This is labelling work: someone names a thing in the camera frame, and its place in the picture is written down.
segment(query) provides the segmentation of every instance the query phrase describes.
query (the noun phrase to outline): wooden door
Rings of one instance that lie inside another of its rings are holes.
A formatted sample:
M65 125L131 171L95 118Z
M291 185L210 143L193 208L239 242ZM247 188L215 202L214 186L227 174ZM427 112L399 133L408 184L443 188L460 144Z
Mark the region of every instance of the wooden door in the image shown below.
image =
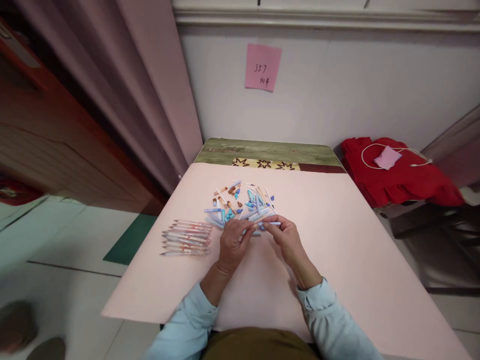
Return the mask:
M159 214L166 203L1 18L0 172L90 206Z

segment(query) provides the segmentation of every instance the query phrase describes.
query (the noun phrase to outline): white wall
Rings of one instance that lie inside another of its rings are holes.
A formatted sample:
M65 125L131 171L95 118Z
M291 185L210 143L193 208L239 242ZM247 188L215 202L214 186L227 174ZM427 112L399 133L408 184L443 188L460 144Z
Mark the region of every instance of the white wall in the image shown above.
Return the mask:
M204 140L423 149L480 104L480 35L180 27ZM245 89L247 44L283 49L273 93Z

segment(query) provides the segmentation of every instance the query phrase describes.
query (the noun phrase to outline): pink sticky note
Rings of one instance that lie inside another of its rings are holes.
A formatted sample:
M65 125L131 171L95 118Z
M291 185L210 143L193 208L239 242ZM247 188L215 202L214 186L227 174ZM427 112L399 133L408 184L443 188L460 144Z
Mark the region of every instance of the pink sticky note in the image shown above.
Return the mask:
M393 150L390 146L387 146L380 154L379 157L377 157L375 160L373 160L379 167L389 170L393 165L395 165L395 162L400 159L402 154L399 152Z
M279 72L282 49L248 44L246 51L245 87L272 92Z

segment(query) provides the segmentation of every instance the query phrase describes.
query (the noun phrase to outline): red garment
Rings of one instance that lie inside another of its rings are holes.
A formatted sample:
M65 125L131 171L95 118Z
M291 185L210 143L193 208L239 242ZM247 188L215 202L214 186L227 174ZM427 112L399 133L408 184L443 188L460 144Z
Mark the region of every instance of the red garment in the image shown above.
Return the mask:
M426 200L441 206L460 206L464 198L455 185L434 164L424 164L425 159L409 150L401 151L401 158L390 170L372 169L362 161L362 150L371 144L388 145L391 148L408 148L403 142L388 137L376 141L369 137L346 139L341 143L345 154L343 166L350 174L360 192L372 208L388 204L401 204L408 200ZM373 161L385 148L380 145L369 147L363 153L363 160L377 168Z

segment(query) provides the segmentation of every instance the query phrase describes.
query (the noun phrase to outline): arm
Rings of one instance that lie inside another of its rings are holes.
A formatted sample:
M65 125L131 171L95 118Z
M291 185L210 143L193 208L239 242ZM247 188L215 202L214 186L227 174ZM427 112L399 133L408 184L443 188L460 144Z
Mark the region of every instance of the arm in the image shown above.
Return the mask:
M263 219L298 284L308 328L325 360L381 360L382 356L305 252L296 225L278 215ZM281 222L280 228L266 222Z
M227 222L220 237L218 261L181 301L143 360L200 358L217 319L222 293L245 255L255 231L253 226L254 223L247 220Z

